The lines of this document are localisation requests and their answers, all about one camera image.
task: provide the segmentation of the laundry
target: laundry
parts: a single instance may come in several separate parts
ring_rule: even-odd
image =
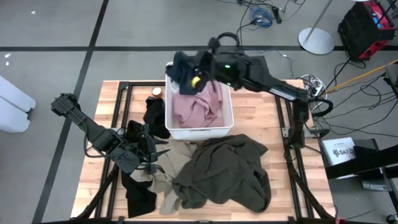
[[[144,122],[149,124],[149,134],[168,139],[170,133],[165,126],[165,104],[163,99],[148,97],[146,103],[147,111],[144,114]]]
[[[142,124],[136,121],[129,121],[124,138],[127,139],[128,143],[138,142],[138,134],[142,132]],[[160,142],[158,139],[154,141],[155,144]],[[145,154],[151,153],[149,148],[144,150]],[[140,158],[140,163],[147,163],[148,160],[145,157]],[[124,188],[126,188],[126,198],[127,198],[127,210],[129,218],[136,217],[139,215],[144,215],[153,212],[156,208],[156,197],[157,194],[148,190],[153,182],[152,180],[146,181],[136,181],[130,177],[131,174],[121,172],[121,179]]]
[[[149,191],[152,181],[137,182],[129,174],[121,171],[123,187],[126,188],[127,211],[129,218],[145,215],[156,208],[156,194]]]
[[[178,211],[181,200],[172,189],[172,181],[180,172],[182,167],[192,158],[197,147],[188,142],[169,140],[166,145],[156,145],[157,151],[170,149],[169,152],[160,156],[154,164],[158,165],[158,171],[149,175],[144,170],[135,170],[131,178],[136,182],[148,183],[148,190],[155,193],[164,192],[164,201],[160,208],[160,214],[168,215]]]
[[[191,84],[195,76],[194,64],[193,56],[188,56],[179,51],[174,54],[173,65],[166,67],[166,74],[173,82],[178,83],[181,95],[195,95],[198,93]]]
[[[173,180],[182,207],[201,208],[207,199],[214,203],[232,199],[254,212],[265,211],[271,188],[260,157],[266,151],[244,134],[205,141]]]
[[[212,83],[208,82],[203,91],[195,96],[173,94],[173,113],[181,128],[224,126],[220,83],[214,82],[214,87],[215,89]]]

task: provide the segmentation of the yellow knob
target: yellow knob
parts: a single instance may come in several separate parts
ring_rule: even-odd
[[[192,81],[191,81],[191,86],[193,87],[193,88],[195,88],[196,87],[196,85],[197,85],[197,83],[200,81],[200,78],[199,77],[193,77],[192,78]]]

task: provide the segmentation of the dark green garment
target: dark green garment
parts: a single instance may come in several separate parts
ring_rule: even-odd
[[[267,172],[260,157],[267,148],[244,134],[205,141],[173,181],[183,208],[201,208],[210,199],[229,199],[254,212],[263,212],[271,201]]]

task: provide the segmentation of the floor stripe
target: floor stripe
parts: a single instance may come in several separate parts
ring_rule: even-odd
[[[75,91],[73,92],[77,97],[80,96],[81,89],[83,88],[83,84],[87,75],[88,67],[90,65],[91,57],[93,56],[93,47],[98,39],[98,35],[100,33],[101,24],[104,19],[104,15],[106,12],[106,8],[108,6],[109,0],[103,0],[101,9],[99,11],[99,15],[95,24],[95,28],[93,31],[93,35],[91,36],[89,49],[87,50],[85,60],[80,69],[80,74],[75,86]],[[67,142],[68,134],[72,122],[69,119],[66,119],[63,123],[60,138],[57,143],[57,147],[55,148],[54,156],[51,161],[49,172],[47,173],[47,178],[44,183],[44,187],[42,193],[40,195],[39,202],[36,207],[36,211],[32,220],[32,223],[41,223],[44,217],[45,209],[47,208],[47,204],[49,202],[50,194],[52,191],[52,187],[55,182],[55,177],[57,175],[57,171],[61,162],[63,150],[65,148],[65,144]]]
[[[292,45],[250,45],[244,47],[247,50],[289,50],[305,51],[301,46]],[[82,52],[82,51],[100,51],[100,52],[164,52],[177,50],[208,50],[207,46],[147,46],[147,47],[129,47],[129,46],[90,46],[90,47],[0,47],[0,52]],[[343,46],[336,46],[333,51],[343,51]],[[381,51],[398,50],[398,46],[387,45]]]

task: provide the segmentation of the white cable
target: white cable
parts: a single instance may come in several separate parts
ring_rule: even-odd
[[[312,93],[312,89],[311,89],[311,87],[312,86],[310,86],[310,85],[308,85],[308,84],[305,84],[305,89],[308,91],[308,94],[312,97],[312,98],[314,98],[314,97],[316,97],[316,96],[320,96],[320,93],[322,92],[322,89],[326,89],[326,86],[325,86],[325,84],[322,82],[322,80],[320,80],[319,78],[317,78],[316,76],[314,76],[314,75],[311,75],[311,74],[308,74],[308,75],[303,75],[303,76],[301,76],[301,78],[304,78],[304,77],[309,77],[310,78],[310,83],[311,84],[316,84],[316,83],[319,83],[319,85],[317,85],[317,86],[320,86],[320,88],[317,88],[317,92],[314,94],[314,93]],[[316,108],[318,108],[320,105],[322,104],[322,102],[320,102],[320,103],[318,103],[314,108],[312,108],[311,109],[311,111],[313,111],[314,109],[316,109]]]

